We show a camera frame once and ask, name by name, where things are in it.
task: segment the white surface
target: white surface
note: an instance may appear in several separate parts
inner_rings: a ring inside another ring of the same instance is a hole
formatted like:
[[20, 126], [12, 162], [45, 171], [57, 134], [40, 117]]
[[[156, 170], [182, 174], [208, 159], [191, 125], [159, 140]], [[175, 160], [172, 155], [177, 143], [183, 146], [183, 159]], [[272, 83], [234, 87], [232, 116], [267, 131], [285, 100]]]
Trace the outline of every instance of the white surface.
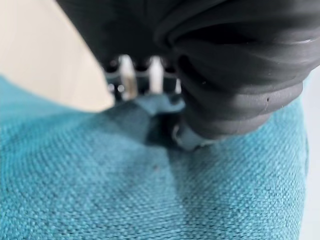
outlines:
[[[54, 1], [0, 0], [0, 33], [0, 73], [11, 81], [83, 110], [111, 105], [99, 65]], [[300, 240], [320, 238], [319, 78], [320, 69], [303, 93], [310, 163]]]

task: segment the teal fabric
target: teal fabric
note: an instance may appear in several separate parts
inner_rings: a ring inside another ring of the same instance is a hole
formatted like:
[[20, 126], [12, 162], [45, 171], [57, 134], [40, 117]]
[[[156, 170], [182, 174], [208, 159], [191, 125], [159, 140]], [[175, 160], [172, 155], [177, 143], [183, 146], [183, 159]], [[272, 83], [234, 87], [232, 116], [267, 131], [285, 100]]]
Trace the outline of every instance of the teal fabric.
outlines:
[[179, 110], [164, 95], [86, 113], [3, 78], [0, 91], [1, 240], [299, 238], [299, 100], [256, 132], [184, 152], [164, 134], [157, 112]]

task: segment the woven fabric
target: woven fabric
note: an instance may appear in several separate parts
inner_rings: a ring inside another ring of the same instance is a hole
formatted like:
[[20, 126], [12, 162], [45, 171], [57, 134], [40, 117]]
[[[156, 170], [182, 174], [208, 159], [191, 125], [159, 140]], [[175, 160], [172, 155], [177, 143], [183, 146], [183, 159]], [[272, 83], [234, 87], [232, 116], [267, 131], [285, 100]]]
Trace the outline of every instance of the woven fabric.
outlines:
[[256, 132], [184, 152], [157, 114], [177, 110], [165, 96], [85, 113], [0, 89], [1, 240], [299, 238], [298, 100]]

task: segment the teal upholstery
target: teal upholstery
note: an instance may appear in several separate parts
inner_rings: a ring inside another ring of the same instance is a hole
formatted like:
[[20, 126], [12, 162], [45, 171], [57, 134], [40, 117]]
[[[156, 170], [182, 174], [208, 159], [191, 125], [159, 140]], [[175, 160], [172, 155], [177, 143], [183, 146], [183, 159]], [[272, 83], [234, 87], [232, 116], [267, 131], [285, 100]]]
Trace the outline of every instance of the teal upholstery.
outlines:
[[300, 100], [259, 130], [184, 152], [165, 95], [80, 112], [0, 77], [1, 240], [297, 240], [308, 146]]

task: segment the black fabric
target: black fabric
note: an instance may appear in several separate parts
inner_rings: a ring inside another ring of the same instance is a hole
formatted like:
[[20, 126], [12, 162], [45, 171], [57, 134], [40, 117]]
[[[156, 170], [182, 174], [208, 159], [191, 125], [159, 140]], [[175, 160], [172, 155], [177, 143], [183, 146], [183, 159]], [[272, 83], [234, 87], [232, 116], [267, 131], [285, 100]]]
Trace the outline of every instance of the black fabric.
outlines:
[[174, 60], [184, 117], [207, 138], [244, 134], [298, 97], [320, 64], [319, 0], [58, 0], [102, 65]]

